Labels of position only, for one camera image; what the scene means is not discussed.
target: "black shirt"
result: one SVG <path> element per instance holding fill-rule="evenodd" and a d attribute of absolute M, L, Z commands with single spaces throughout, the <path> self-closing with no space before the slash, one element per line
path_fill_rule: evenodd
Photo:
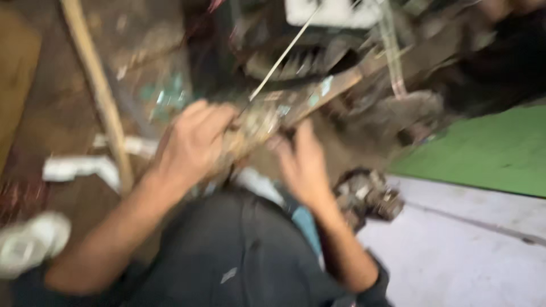
<path fill-rule="evenodd" d="M 388 274 L 351 294 L 323 272 L 277 205 L 246 191 L 187 204 L 169 223 L 153 263 L 111 289 L 71 297 L 43 287 L 43 268 L 12 283 L 14 306 L 390 306 Z"/>

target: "green mat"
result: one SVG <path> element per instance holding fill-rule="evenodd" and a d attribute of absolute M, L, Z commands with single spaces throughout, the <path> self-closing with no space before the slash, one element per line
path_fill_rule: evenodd
<path fill-rule="evenodd" d="M 394 174 L 546 197 L 546 106 L 456 122 L 393 163 Z"/>

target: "hand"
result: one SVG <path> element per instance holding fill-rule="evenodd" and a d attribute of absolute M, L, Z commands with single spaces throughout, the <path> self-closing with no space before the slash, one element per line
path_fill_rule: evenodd
<path fill-rule="evenodd" d="M 150 169 L 162 193 L 178 202 L 207 175 L 222 152 L 224 131 L 235 115 L 227 104 L 208 105 L 201 100 L 173 120 Z"/>
<path fill-rule="evenodd" d="M 294 148 L 279 135 L 271 138 L 267 145 L 275 151 L 284 180 L 300 202 L 315 214 L 336 208 L 326 173 L 324 152 L 313 132 L 311 120 L 303 121 L 297 128 Z"/>

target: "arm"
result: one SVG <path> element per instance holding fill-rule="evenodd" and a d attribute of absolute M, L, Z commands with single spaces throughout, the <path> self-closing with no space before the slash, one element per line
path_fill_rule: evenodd
<path fill-rule="evenodd" d="M 352 292 L 372 287 L 378 278 L 377 264 L 360 246 L 337 208 L 328 183 L 324 153 L 311 121 L 306 120 L 298 127 L 294 146 L 275 137 L 268 147 L 277 153 L 290 191 L 309 208 L 322 231 L 328 271 Z"/>
<path fill-rule="evenodd" d="M 164 215 L 210 171 L 234 116 L 231 107 L 205 101 L 188 107 L 167 129 L 136 189 L 81 243 L 54 260 L 46 286 L 79 296 L 109 287 Z"/>

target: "wrist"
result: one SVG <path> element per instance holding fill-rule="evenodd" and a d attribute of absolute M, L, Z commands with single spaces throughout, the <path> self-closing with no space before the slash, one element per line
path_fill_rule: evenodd
<path fill-rule="evenodd" d="M 332 194 L 314 201 L 313 204 L 308 207 L 319 223 L 330 223 L 343 220 L 343 216 L 337 207 L 337 201 Z"/>
<path fill-rule="evenodd" d="M 144 175 L 137 189 L 146 198 L 153 198 L 151 201 L 154 206 L 170 209 L 184 197 L 190 187 L 165 180 L 164 176 L 152 170 Z"/>

